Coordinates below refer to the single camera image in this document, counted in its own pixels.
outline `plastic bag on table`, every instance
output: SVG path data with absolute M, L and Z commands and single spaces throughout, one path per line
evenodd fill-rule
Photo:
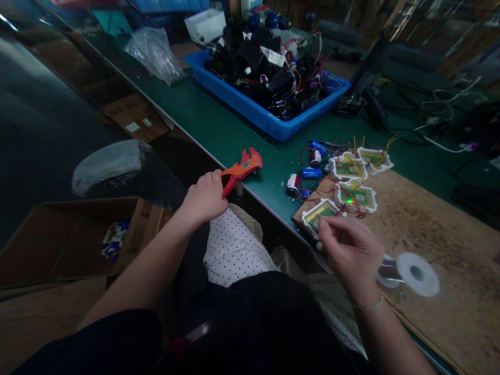
M 170 50 L 167 32 L 164 29 L 144 27 L 135 31 L 123 50 L 169 86 L 186 77 Z

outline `wrist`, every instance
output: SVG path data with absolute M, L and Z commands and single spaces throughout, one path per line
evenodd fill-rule
M 375 306 L 381 295 L 375 281 L 365 284 L 362 288 L 348 290 L 347 294 L 351 303 L 360 307 Z
M 171 220 L 175 220 L 178 225 L 192 232 L 196 231 L 204 223 L 203 219 L 193 215 L 192 211 L 183 208 L 183 206 L 179 207 Z

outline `bracelet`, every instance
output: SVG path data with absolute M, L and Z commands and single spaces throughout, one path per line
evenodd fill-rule
M 352 306 L 359 309 L 359 310 L 373 310 L 373 309 L 376 309 L 377 307 L 379 307 L 380 305 L 382 305 L 382 302 L 384 302 L 384 296 L 381 293 L 380 299 L 375 306 L 363 307 L 363 306 L 358 306 L 355 304 L 352 304 Z

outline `hand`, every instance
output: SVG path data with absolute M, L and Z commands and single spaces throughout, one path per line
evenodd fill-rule
M 228 209 L 228 201 L 222 198 L 222 191 L 221 170 L 208 172 L 189 188 L 178 212 L 186 219 L 193 219 L 197 225 L 215 219 Z
M 323 216 L 318 236 L 351 301 L 374 306 L 380 299 L 376 277 L 384 257 L 382 242 L 355 218 Z

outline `white box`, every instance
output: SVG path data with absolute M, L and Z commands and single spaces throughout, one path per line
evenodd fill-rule
M 186 18 L 184 22 L 189 36 L 195 43 L 200 43 L 201 38 L 205 43 L 211 42 L 222 36 L 222 31 L 226 27 L 224 12 L 213 8 Z

